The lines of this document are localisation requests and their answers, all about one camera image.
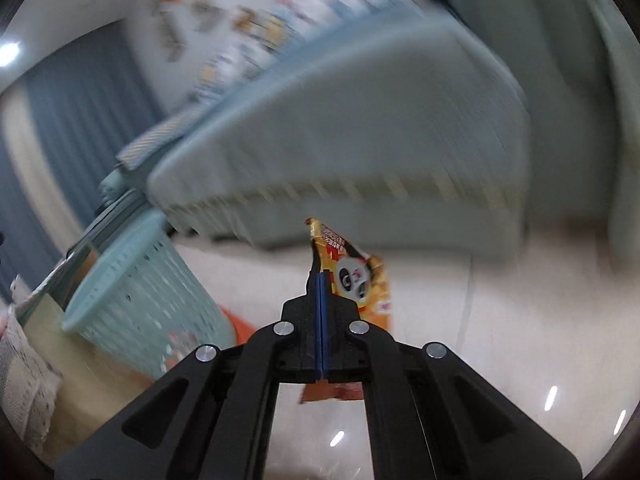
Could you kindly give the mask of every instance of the snack bag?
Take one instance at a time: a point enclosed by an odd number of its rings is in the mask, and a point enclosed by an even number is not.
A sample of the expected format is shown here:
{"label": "snack bag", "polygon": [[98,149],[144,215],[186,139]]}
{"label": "snack bag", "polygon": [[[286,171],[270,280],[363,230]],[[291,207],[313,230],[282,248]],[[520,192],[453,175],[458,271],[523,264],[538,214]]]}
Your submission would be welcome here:
{"label": "snack bag", "polygon": [[[389,330],[391,303],[382,258],[362,252],[315,218],[306,222],[311,228],[319,272],[328,270],[331,274],[332,292],[355,301],[360,319]],[[300,402],[363,398],[360,383],[329,384],[319,381],[305,387]]]}

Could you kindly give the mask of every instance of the silver screw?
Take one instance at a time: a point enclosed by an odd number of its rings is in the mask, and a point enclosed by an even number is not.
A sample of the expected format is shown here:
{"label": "silver screw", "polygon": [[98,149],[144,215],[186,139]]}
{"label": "silver screw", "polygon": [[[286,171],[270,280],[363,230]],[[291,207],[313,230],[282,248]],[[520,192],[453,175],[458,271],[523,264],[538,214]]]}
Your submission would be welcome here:
{"label": "silver screw", "polygon": [[273,325],[273,331],[278,335],[289,335],[293,329],[293,323],[289,321],[279,321]]}
{"label": "silver screw", "polygon": [[369,323],[361,319],[351,321],[349,323],[349,330],[354,334],[366,334],[369,331]]}
{"label": "silver screw", "polygon": [[196,350],[196,359],[203,363],[208,363],[216,357],[218,351],[211,345],[202,345]]}
{"label": "silver screw", "polygon": [[442,359],[447,355],[447,348],[441,343],[429,343],[427,345],[427,355],[434,359]]}

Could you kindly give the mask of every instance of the trash bin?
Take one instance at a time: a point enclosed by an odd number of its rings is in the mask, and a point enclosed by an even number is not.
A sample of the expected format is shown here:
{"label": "trash bin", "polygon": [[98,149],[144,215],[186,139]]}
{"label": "trash bin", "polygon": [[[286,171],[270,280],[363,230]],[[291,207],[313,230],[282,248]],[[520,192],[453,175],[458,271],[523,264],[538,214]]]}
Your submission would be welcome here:
{"label": "trash bin", "polygon": [[188,269],[151,210],[133,222],[98,259],[63,317],[111,356],[158,378],[193,348],[228,348],[235,331]]}

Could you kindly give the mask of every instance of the blue curtain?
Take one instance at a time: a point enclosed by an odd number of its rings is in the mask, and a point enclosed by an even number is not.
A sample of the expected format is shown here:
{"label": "blue curtain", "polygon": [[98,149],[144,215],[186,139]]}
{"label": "blue curtain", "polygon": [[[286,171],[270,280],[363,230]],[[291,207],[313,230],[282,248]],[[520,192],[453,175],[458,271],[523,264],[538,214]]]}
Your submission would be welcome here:
{"label": "blue curtain", "polygon": [[162,119],[124,38],[98,28],[24,76],[34,124],[60,189],[84,226],[100,205],[98,184],[122,147]]}
{"label": "blue curtain", "polygon": [[9,285],[20,274],[31,288],[46,278],[62,256],[31,209],[14,173],[0,131],[0,294],[11,298]]}

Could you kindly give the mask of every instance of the red object on floor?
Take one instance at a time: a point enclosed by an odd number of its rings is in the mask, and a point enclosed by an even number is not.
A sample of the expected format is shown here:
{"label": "red object on floor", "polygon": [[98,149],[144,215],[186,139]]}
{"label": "red object on floor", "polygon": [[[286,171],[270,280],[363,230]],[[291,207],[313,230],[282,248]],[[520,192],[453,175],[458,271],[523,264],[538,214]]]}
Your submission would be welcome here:
{"label": "red object on floor", "polygon": [[223,306],[220,307],[220,310],[225,313],[225,315],[229,318],[229,321],[234,326],[236,330],[236,344],[243,345],[256,331],[255,326],[247,323],[244,319],[239,316],[236,316]]}

